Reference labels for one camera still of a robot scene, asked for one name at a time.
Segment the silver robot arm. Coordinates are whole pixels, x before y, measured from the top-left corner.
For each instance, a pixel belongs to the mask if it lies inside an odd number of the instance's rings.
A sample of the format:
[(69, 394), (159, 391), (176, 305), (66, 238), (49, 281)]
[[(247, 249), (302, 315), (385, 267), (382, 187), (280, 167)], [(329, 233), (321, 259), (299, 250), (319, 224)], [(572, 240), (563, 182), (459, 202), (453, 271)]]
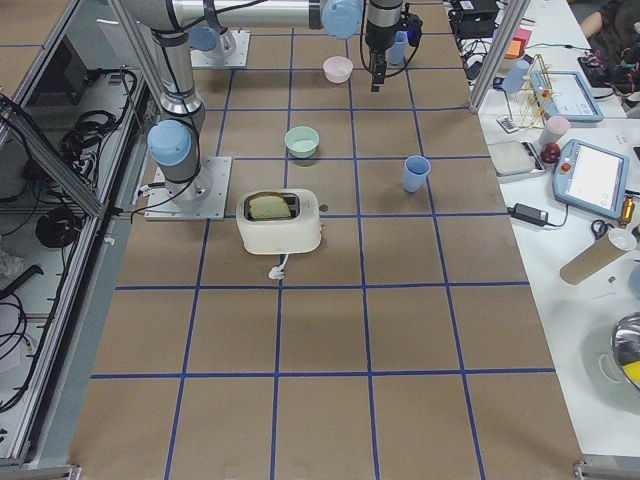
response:
[(148, 153), (163, 176), (166, 201), (195, 207), (224, 202), (228, 159), (202, 156), (204, 101), (196, 90), (189, 30), (205, 22), (218, 32), (213, 1), (114, 1), (145, 79), (160, 108), (147, 134)]

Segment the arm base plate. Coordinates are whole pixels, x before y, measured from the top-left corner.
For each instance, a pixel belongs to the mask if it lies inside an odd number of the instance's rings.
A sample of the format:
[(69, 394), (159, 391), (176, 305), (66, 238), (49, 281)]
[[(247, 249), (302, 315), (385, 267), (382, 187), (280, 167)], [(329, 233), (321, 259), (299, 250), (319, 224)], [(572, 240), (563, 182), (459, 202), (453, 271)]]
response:
[(144, 211), (150, 221), (222, 220), (231, 176), (231, 157), (206, 156), (201, 159), (199, 175), (187, 190), (175, 198), (181, 187), (171, 182), (168, 188), (152, 189), (148, 203), (152, 208)]
[(209, 27), (194, 28), (188, 35), (192, 66), (195, 70), (244, 68), (247, 63), (250, 32)]

